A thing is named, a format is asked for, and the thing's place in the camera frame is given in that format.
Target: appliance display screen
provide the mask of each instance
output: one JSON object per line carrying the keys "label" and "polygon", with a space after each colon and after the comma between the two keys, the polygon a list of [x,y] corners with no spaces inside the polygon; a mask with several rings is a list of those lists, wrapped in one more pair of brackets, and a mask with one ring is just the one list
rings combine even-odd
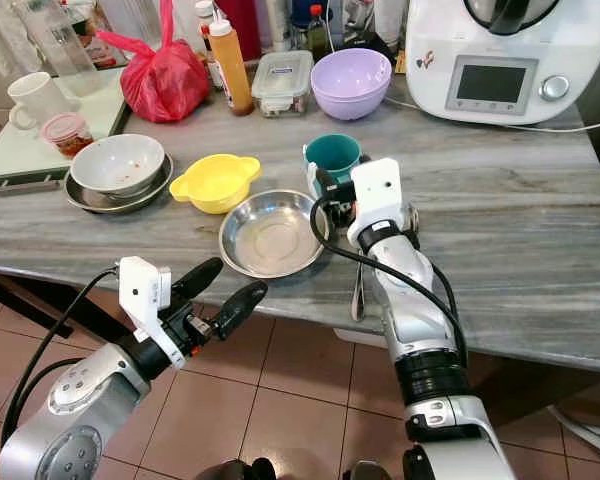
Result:
{"label": "appliance display screen", "polygon": [[516,103],[526,68],[465,65],[457,98]]}

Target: kitchen counter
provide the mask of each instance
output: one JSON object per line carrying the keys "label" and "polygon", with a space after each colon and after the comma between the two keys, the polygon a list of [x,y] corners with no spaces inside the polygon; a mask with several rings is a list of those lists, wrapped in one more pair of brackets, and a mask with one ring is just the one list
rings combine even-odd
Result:
{"label": "kitchen counter", "polygon": [[[569,114],[567,122],[578,118]],[[218,95],[176,124],[132,116],[126,132],[162,142],[176,174],[212,153],[256,156],[263,175],[252,193],[307,192],[302,143],[328,132],[355,137],[372,158],[400,162],[422,251],[450,279],[472,350],[600,371],[600,167],[585,133],[453,123],[388,103],[356,122],[335,121],[315,103],[303,117],[237,118]],[[0,272],[84,284],[119,257],[140,255],[176,279],[219,254],[221,221],[167,192],[121,216],[78,210],[59,191],[0,198]],[[323,254],[268,282],[258,310],[379,332],[376,316],[349,319],[355,270]],[[199,300],[219,304],[248,282],[225,267]]]}

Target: appliance lid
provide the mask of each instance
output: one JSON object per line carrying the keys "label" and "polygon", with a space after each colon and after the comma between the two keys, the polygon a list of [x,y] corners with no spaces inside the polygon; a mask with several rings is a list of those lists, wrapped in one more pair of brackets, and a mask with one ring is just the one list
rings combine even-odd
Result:
{"label": "appliance lid", "polygon": [[512,35],[542,20],[559,0],[464,0],[469,13],[494,35]]}

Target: white mug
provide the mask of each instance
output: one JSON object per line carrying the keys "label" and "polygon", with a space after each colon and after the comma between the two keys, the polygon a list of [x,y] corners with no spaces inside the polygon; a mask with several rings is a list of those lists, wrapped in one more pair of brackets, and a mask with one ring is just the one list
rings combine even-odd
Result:
{"label": "white mug", "polygon": [[71,104],[53,83],[47,72],[36,72],[19,78],[7,89],[16,103],[9,111],[9,122],[20,129],[42,126],[51,117],[70,112]]}

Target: black cable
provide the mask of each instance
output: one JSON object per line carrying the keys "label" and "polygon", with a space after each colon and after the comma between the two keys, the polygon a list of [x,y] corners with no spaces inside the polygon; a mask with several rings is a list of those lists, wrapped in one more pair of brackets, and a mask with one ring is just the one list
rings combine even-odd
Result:
{"label": "black cable", "polygon": [[451,310],[451,313],[453,313],[453,315],[456,318],[458,318],[458,307],[456,306],[456,297],[453,294],[451,283],[449,283],[449,280],[447,280],[445,274],[442,273],[442,270],[436,267],[434,263],[431,263],[431,266],[433,267],[433,273],[436,275],[436,277],[438,277],[438,280],[440,280],[440,283],[442,283],[444,291],[447,294],[447,299],[449,299],[449,309]]}
{"label": "black cable", "polygon": [[56,334],[58,329],[64,324],[67,318],[69,318],[69,315],[71,315],[71,312],[73,311],[77,303],[80,300],[82,300],[87,295],[87,293],[89,293],[89,291],[95,286],[96,283],[100,281],[100,279],[106,277],[107,275],[114,274],[116,273],[116,271],[117,268],[107,268],[106,270],[103,270],[102,272],[98,273],[98,275],[96,275],[94,279],[91,280],[89,284],[86,287],[84,287],[80,291],[80,293],[78,293],[78,295],[76,295],[76,298],[73,300],[73,302],[71,302],[71,305],[67,307],[67,309],[58,319],[58,321],[49,329],[47,335],[42,339],[42,342],[40,342],[40,345],[38,345],[38,349],[31,357],[27,368],[25,369],[24,373],[22,374],[22,377],[20,378],[20,381],[18,382],[18,386],[15,389],[13,397],[11,398],[11,403],[9,404],[9,409],[7,410],[7,414],[4,419],[4,424],[2,426],[2,434],[0,439],[1,446],[4,446],[9,437],[17,428],[17,419],[15,418],[17,404],[20,401],[20,397],[22,396],[22,392],[26,387],[27,381],[31,376],[31,372],[33,372],[33,369],[38,363],[38,360],[40,360],[40,357],[42,356],[45,348],[47,348],[47,345],[49,345],[49,342],[51,342],[51,339]]}
{"label": "black cable", "polygon": [[320,232],[320,230],[318,229],[318,224],[316,223],[316,214],[318,213],[318,209],[321,208],[328,201],[330,201],[329,198],[327,198],[325,196],[320,197],[313,204],[313,207],[311,208],[311,214],[309,215],[309,223],[311,225],[311,231],[313,232],[314,236],[318,239],[318,241],[322,244],[322,246],[324,246],[324,248],[326,248],[327,250],[329,250],[337,255],[341,255],[341,256],[346,257],[355,262],[360,262],[365,265],[368,265],[371,268],[375,268],[377,270],[383,271],[384,273],[397,278],[398,280],[402,281],[403,283],[406,283],[411,288],[416,290],[418,293],[424,295],[430,302],[432,302],[436,307],[438,307],[442,311],[442,313],[444,313],[445,317],[447,317],[447,319],[449,320],[449,323],[451,323],[451,326],[453,327],[453,338],[455,340],[456,347],[458,348],[458,353],[460,354],[462,366],[466,368],[468,365],[468,351],[467,351],[467,344],[464,339],[464,334],[462,333],[462,326],[460,325],[460,322],[458,321],[456,316],[449,310],[449,307],[447,307],[442,300],[440,300],[434,293],[430,292],[425,287],[420,285],[418,282],[416,282],[412,278],[409,278],[407,275],[403,274],[402,272],[399,272],[398,270],[395,270],[394,268],[391,268],[388,265],[377,262],[368,257],[358,255],[357,253],[349,252],[340,247],[336,247],[335,245],[331,245],[327,241],[327,239],[324,238],[324,235],[322,235],[322,232]]}
{"label": "black cable", "polygon": [[67,358],[65,360],[60,360],[58,362],[54,362],[54,363],[44,367],[42,370],[40,370],[36,374],[35,377],[33,377],[31,379],[31,381],[27,384],[27,387],[22,392],[22,395],[20,395],[20,398],[18,399],[18,404],[16,405],[16,409],[13,414],[16,426],[20,422],[20,415],[22,414],[22,409],[24,408],[25,403],[27,403],[29,395],[31,395],[31,392],[33,391],[33,389],[36,388],[36,385],[38,383],[40,383],[40,380],[42,380],[45,376],[47,376],[50,372],[52,372],[56,368],[64,367],[65,365],[73,365],[74,363],[78,363],[80,360],[84,360],[84,359],[83,358]]}

